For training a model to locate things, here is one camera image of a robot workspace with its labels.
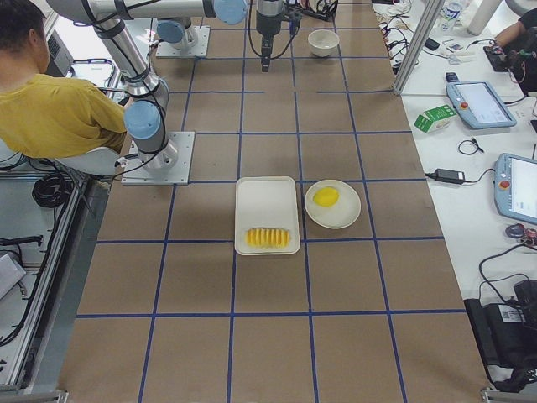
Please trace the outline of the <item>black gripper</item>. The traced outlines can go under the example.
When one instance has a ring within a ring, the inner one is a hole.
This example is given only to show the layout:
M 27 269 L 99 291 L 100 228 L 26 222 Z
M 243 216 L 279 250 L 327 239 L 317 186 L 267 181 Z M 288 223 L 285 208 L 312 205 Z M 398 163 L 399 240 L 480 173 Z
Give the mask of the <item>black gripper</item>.
M 280 33 L 281 23 L 284 20 L 286 6 L 280 0 L 257 1 L 256 30 L 261 35 L 261 66 L 262 72 L 269 72 L 269 58 L 273 56 L 274 37 Z

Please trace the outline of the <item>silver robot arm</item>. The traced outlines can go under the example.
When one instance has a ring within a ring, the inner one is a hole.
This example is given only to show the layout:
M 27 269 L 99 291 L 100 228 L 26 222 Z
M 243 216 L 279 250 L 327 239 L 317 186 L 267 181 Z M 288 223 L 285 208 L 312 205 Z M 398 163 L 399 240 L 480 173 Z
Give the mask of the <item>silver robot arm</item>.
M 261 71 L 268 72 L 271 62 L 281 56 L 273 54 L 273 47 L 282 23 L 289 22 L 291 28 L 300 26 L 291 21 L 291 10 L 284 1 L 257 1 L 254 6 L 246 1 L 173 1 L 157 19 L 156 32 L 166 44 L 186 51 L 197 41 L 193 17 L 217 18 L 227 25 L 236 25 L 249 20 L 251 12 L 255 12 L 255 29 L 261 35 L 261 48 L 253 53 L 260 59 Z
M 157 33 L 165 41 L 182 43 L 186 20 L 218 18 L 227 24 L 244 19 L 246 3 L 234 8 L 228 1 L 49 1 L 60 16 L 73 24 L 91 26 L 120 69 L 133 105 L 124 122 L 138 148 L 141 170 L 167 170 L 176 164 L 179 150 L 169 139 L 165 115 L 169 88 L 138 51 L 125 22 L 156 18 Z

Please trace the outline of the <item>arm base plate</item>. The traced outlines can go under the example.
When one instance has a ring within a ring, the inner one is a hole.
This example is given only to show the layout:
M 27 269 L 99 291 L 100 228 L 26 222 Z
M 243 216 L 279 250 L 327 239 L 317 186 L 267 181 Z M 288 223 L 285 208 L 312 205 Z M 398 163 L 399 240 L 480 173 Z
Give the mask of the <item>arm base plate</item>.
M 152 155 L 140 153 L 135 141 L 129 153 L 135 157 L 127 159 L 122 167 L 125 173 L 121 183 L 125 186 L 186 186 L 190 179 L 190 168 L 195 142 L 194 132 L 168 132 L 167 146 L 153 159 Z
M 184 28 L 175 21 L 159 21 L 157 35 L 159 44 L 157 58 L 184 59 L 205 58 L 208 51 L 209 26 L 194 26 Z

